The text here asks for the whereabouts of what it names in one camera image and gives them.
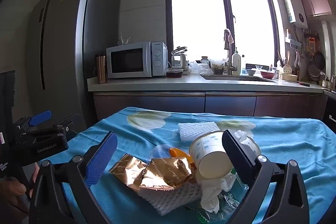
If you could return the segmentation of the person's left hand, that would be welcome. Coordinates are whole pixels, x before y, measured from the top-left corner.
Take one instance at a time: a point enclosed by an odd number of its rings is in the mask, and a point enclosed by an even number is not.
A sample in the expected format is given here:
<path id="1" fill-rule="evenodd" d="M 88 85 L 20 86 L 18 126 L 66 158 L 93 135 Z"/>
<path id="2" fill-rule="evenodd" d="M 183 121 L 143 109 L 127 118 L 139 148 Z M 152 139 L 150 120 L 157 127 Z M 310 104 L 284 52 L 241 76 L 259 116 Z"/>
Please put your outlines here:
<path id="1" fill-rule="evenodd" d="M 28 180 L 30 187 L 33 188 L 39 166 L 37 163 L 23 167 L 25 178 Z M 29 197 L 32 196 L 33 190 L 29 190 Z M 1 197 L 15 210 L 28 214 L 30 202 L 27 197 L 26 187 L 14 177 L 1 179 Z"/>

